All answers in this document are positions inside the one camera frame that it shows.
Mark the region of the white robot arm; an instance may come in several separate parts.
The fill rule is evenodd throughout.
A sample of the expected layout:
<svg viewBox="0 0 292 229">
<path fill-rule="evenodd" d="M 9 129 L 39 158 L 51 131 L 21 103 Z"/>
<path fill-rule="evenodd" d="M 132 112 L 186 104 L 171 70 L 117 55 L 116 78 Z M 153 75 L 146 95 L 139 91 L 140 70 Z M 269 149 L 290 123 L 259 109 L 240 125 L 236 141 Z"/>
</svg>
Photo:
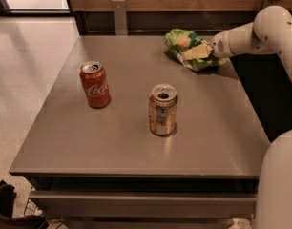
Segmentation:
<svg viewBox="0 0 292 229">
<path fill-rule="evenodd" d="M 281 6 L 262 9 L 254 21 L 223 31 L 185 51 L 185 60 L 275 53 L 292 83 L 292 15 Z M 292 130 L 269 146 L 261 166 L 254 229 L 292 229 Z"/>
</svg>

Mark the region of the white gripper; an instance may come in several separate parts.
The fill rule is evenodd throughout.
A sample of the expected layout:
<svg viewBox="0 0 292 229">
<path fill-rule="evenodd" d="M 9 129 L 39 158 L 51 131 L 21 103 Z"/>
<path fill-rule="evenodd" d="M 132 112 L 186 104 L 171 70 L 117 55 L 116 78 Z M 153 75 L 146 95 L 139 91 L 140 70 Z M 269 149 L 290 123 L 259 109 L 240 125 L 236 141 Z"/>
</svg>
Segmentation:
<svg viewBox="0 0 292 229">
<path fill-rule="evenodd" d="M 235 54 L 231 50 L 230 45 L 231 31 L 223 31 L 216 34 L 211 40 L 211 46 L 207 44 L 199 44 L 192 49 L 183 53 L 185 60 L 204 59 L 211 53 L 216 58 L 229 58 Z"/>
</svg>

